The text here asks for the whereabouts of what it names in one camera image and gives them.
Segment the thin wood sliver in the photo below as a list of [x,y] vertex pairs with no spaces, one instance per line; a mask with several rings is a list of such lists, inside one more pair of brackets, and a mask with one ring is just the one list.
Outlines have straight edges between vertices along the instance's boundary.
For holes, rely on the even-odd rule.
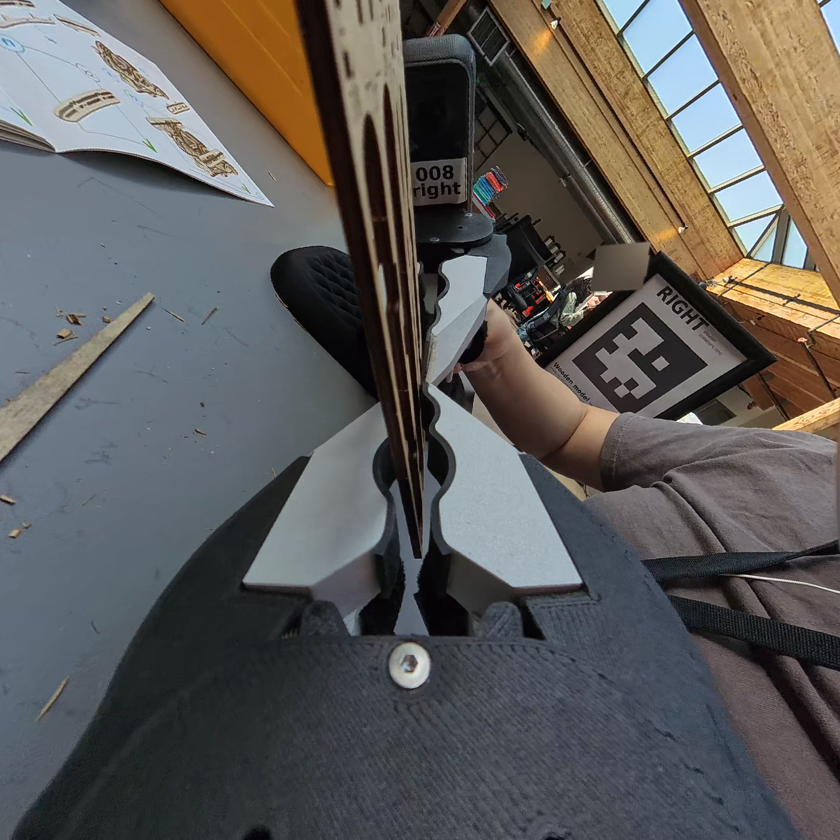
[[48,698],[45,705],[42,706],[42,708],[39,710],[39,712],[38,712],[38,714],[35,718],[36,721],[41,721],[42,719],[44,719],[44,717],[47,714],[49,714],[49,712],[54,707],[54,705],[57,703],[59,698],[61,698],[63,693],[66,691],[69,683],[70,683],[70,678],[69,677],[64,678],[63,680],[60,681],[60,683],[59,683],[58,687],[56,688],[55,692],[51,695],[50,698]]

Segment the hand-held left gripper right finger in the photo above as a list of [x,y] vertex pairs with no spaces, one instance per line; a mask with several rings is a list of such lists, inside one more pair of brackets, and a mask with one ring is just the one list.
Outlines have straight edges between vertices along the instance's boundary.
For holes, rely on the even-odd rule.
[[583,580],[524,457],[434,385],[423,388],[428,503],[423,621],[473,634],[493,604],[579,592]]

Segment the colourful stacked items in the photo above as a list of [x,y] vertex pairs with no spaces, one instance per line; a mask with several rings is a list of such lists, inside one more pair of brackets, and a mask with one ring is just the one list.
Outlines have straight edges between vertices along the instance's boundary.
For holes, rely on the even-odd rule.
[[472,187],[474,198],[484,207],[492,204],[495,198],[508,187],[508,179],[497,165],[488,172],[479,175]]

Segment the black quilted cushion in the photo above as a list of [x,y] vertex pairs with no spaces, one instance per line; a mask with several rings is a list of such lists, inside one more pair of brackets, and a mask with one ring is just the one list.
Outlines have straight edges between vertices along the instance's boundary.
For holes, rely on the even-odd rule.
[[350,257],[327,246],[294,248],[276,259],[270,281],[290,315],[377,401]]

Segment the person's right forearm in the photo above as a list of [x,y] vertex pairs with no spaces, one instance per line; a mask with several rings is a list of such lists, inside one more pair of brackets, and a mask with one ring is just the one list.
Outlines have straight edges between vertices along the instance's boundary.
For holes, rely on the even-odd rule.
[[603,489],[602,450],[618,414],[582,403],[527,351],[472,364],[467,377],[510,441],[541,464]]

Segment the framed right marker sign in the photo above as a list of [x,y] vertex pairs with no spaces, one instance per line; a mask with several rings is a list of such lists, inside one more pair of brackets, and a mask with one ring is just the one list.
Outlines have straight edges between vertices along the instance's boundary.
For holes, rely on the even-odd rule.
[[660,251],[638,290],[613,292],[537,362],[587,405],[678,420],[776,357]]

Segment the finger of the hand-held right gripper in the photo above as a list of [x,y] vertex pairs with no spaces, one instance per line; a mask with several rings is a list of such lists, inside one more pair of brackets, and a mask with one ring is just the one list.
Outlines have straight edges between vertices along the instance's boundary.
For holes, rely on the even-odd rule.
[[454,371],[485,319],[487,257],[462,255],[441,264],[437,279],[444,288],[433,305],[426,333],[424,381],[438,385]]

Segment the person's right hand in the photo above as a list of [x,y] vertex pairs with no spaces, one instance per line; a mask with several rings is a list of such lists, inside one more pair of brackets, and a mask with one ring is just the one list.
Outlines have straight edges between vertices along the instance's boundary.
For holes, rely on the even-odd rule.
[[486,335],[483,350],[476,358],[468,363],[457,363],[455,372],[468,374],[478,372],[501,361],[509,351],[522,350],[515,324],[508,313],[498,307],[493,300],[486,305]]

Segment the yellow storage bin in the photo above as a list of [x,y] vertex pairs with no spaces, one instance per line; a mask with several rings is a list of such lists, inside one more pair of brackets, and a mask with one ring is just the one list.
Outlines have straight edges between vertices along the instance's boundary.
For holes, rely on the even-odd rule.
[[334,186],[293,1],[162,1],[327,186]]

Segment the wall air vent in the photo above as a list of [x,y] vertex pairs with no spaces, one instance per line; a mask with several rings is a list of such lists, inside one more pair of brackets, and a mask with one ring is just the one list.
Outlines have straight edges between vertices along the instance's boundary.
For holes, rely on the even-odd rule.
[[490,67],[507,53],[510,45],[509,36],[489,7],[476,13],[467,37]]

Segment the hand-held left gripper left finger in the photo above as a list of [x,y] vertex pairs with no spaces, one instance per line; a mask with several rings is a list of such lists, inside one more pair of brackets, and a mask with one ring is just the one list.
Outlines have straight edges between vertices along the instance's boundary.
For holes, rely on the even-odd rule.
[[312,452],[244,587],[330,602],[359,634],[397,581],[393,481],[385,422],[353,421]]

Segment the laser-cut wooden parts sheet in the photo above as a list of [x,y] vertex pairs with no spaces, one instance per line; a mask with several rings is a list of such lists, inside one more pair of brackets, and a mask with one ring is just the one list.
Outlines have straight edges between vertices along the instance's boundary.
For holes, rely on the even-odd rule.
[[424,543],[423,302],[398,2],[296,2],[395,478]]

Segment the tapered wooden stick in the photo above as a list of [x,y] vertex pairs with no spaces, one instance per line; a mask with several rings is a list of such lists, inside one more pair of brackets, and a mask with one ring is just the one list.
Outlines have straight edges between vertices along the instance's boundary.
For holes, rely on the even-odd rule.
[[146,293],[52,370],[1,409],[1,460],[10,455],[60,399],[149,307]]

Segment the printed instruction booklet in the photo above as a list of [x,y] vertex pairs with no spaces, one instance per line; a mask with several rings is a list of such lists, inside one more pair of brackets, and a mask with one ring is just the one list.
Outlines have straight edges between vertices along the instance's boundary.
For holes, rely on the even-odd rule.
[[1,137],[160,163],[272,207],[153,61],[62,2],[1,2]]

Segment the scattered wood chips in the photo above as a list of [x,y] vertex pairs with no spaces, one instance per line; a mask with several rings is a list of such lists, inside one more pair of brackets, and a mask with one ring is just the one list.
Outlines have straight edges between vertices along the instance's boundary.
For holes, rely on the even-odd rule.
[[[2,406],[110,323],[96,314],[48,318],[43,346],[26,353],[4,324]],[[214,531],[228,403],[249,350],[225,314],[180,322],[153,301],[2,460],[3,553],[28,537],[194,547]]]

